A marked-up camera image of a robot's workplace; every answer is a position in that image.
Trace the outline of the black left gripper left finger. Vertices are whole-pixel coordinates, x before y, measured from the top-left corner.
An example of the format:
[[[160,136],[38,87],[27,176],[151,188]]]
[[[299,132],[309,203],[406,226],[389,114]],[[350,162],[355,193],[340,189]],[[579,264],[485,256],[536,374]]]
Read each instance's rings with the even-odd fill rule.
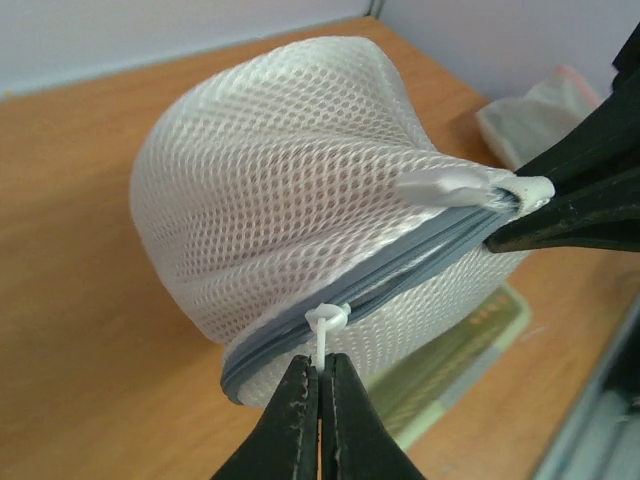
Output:
[[[318,422],[318,374],[310,358],[297,355],[252,432],[212,479],[315,479]]]

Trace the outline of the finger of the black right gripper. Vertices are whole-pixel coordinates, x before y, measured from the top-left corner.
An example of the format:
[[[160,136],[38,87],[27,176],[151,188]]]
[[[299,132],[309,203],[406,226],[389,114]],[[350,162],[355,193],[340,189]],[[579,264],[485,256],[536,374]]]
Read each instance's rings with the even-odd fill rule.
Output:
[[[631,169],[552,199],[485,241],[493,253],[555,247],[639,250],[639,171]]]
[[[569,134],[517,170],[558,188],[639,178],[639,72],[620,72],[611,95]]]

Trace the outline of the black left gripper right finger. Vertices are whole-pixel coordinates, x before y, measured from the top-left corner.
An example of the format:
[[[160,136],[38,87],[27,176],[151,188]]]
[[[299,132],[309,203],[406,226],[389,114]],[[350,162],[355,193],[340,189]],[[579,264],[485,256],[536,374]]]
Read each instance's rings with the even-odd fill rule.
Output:
[[[353,363],[326,357],[321,380],[321,471],[324,479],[423,480],[385,429]]]

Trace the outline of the white mesh laundry bag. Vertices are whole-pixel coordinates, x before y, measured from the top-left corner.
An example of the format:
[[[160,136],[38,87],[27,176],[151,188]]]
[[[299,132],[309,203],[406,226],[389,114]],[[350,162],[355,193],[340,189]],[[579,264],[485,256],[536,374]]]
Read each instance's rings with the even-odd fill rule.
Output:
[[[373,41],[294,42],[195,86],[134,164],[130,208],[157,275],[221,344],[221,387],[266,405],[292,357],[364,377],[459,323],[523,254],[486,239],[546,205],[544,177],[439,152]]]

